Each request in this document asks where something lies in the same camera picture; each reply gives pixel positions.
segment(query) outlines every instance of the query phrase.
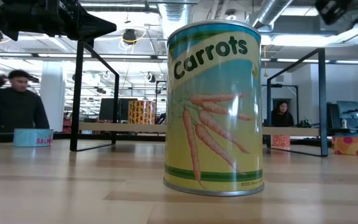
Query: can lid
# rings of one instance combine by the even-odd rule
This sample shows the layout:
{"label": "can lid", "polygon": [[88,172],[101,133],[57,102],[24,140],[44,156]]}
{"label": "can lid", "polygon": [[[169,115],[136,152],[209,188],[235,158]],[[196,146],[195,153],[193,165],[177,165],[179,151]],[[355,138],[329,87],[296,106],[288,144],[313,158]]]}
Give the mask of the can lid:
{"label": "can lid", "polygon": [[237,26],[245,27],[245,28],[248,28],[248,29],[254,31],[259,37],[261,37],[260,32],[256,28],[254,28],[246,23],[243,23],[240,21],[229,21],[229,20],[225,20],[225,19],[211,19],[211,20],[207,20],[207,21],[193,22],[191,24],[187,24],[187,25],[175,30],[171,35],[169,35],[167,44],[169,43],[169,40],[174,35],[177,35],[179,32],[181,32],[183,30],[189,29],[191,27],[202,26],[202,25],[212,25],[212,24],[230,24],[230,25],[237,25]]}

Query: black metal frame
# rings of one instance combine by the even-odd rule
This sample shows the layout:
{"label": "black metal frame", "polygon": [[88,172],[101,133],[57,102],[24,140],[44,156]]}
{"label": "black metal frame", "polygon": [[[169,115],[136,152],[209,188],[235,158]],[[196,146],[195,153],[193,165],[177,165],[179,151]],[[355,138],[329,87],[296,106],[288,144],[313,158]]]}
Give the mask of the black metal frame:
{"label": "black metal frame", "polygon": [[167,81],[156,81],[155,82],[155,107],[157,107],[157,96],[158,96],[158,84],[159,83],[166,83]]}
{"label": "black metal frame", "polygon": [[295,94],[296,94],[296,124],[299,124],[299,86],[298,85],[272,85],[272,88],[282,88],[282,87],[293,87],[295,88]]}
{"label": "black metal frame", "polygon": [[[281,72],[273,75],[267,79],[267,124],[268,126],[272,125],[272,79],[289,71],[295,66],[302,63],[304,60],[312,57],[313,55],[318,54],[318,89],[319,89],[319,131],[320,131],[320,155],[310,154],[306,152],[291,151],[285,150],[287,152],[294,152],[309,156],[318,156],[326,157],[328,156],[328,140],[327,140],[327,98],[326,98],[326,52],[325,49],[316,49],[310,52],[308,55],[299,59],[297,62],[291,64],[287,68],[284,68]],[[270,138],[267,139],[267,153],[271,153],[271,143]]]}
{"label": "black metal frame", "polygon": [[84,49],[91,53],[92,57],[97,58],[106,68],[110,70],[116,77],[114,79],[114,101],[113,101],[113,116],[112,122],[117,123],[118,116],[118,87],[119,87],[119,74],[105,61],[100,55],[93,50],[83,40],[79,40],[77,43],[77,54],[75,62],[75,77],[74,77],[74,96],[73,96],[73,115],[71,121],[71,136],[70,136],[70,151],[80,152],[90,149],[96,149],[99,147],[112,146],[116,143],[117,133],[111,132],[111,144],[104,144],[102,146],[88,147],[84,149],[77,149],[78,136],[79,136],[79,119],[80,119],[80,102],[81,102],[81,84],[82,84],[82,72],[83,72],[83,59]]}

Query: carrots can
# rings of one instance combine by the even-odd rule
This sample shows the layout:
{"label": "carrots can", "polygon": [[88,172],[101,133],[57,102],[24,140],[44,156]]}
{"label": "carrots can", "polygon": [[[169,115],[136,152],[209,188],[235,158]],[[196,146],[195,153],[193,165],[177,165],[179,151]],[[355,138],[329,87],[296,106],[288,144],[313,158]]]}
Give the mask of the carrots can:
{"label": "carrots can", "polygon": [[260,38],[236,21],[168,38],[165,185],[215,196],[263,189]]}

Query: white pillar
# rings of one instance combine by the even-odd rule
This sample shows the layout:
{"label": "white pillar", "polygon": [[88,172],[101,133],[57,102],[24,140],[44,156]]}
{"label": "white pillar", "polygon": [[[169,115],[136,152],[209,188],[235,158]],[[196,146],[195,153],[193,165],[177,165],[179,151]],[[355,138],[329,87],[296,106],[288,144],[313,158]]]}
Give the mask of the white pillar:
{"label": "white pillar", "polygon": [[63,62],[44,62],[40,96],[44,103],[50,129],[54,131],[63,130],[66,77]]}

